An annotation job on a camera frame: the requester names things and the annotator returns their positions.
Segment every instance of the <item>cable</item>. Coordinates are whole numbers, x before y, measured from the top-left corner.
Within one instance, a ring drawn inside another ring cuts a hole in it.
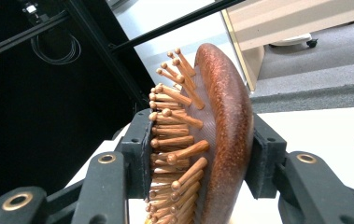
[[[62,64],[67,64],[67,63],[72,63],[76,61],[80,57],[81,53],[81,46],[78,40],[72,36],[69,32],[67,33],[69,37],[71,38],[71,50],[69,51],[68,54],[63,56],[63,58],[60,59],[51,59],[49,56],[47,56],[45,53],[40,48],[39,44],[39,35],[32,37],[31,38],[31,47],[34,53],[36,54],[37,57],[39,57],[41,60],[43,60],[46,63],[54,64],[54,65],[62,65]]]

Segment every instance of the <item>gray carpet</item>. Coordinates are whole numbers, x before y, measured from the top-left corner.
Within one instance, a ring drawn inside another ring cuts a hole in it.
[[[270,48],[257,89],[256,113],[354,106],[354,24],[311,33],[319,43]]]

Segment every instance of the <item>table surface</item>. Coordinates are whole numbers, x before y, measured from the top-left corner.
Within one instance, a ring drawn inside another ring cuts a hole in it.
[[[354,108],[269,113],[259,115],[288,143],[287,151],[307,151],[324,159],[346,185],[354,189]],[[93,154],[113,150],[115,141],[105,141]],[[84,178],[88,163],[71,182]],[[130,223],[143,223],[146,213],[142,200],[130,200]],[[243,184],[230,223],[282,223],[277,199],[253,199]]]

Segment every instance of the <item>white wall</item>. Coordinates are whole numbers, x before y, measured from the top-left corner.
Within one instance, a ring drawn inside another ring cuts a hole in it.
[[[133,39],[212,2],[211,0],[130,0],[115,9],[114,14],[127,36]],[[162,62],[171,64],[166,56],[167,51],[181,48],[182,53],[193,64],[195,52],[203,43],[212,43],[220,48],[234,62],[240,75],[243,74],[220,12],[136,46],[135,50],[154,83],[172,85],[170,80],[156,73],[156,69]]]

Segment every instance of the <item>white tabletop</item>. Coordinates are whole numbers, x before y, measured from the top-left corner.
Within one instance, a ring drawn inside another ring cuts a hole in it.
[[[354,189],[354,108],[269,113],[260,117],[287,141],[288,152],[299,150],[320,156],[345,185]],[[113,150],[120,136],[115,141],[105,141],[94,155]],[[87,166],[86,162],[69,184],[84,178]],[[143,223],[144,202],[130,200],[129,206],[130,223]],[[255,200],[244,183],[230,223],[282,223],[277,199]]]

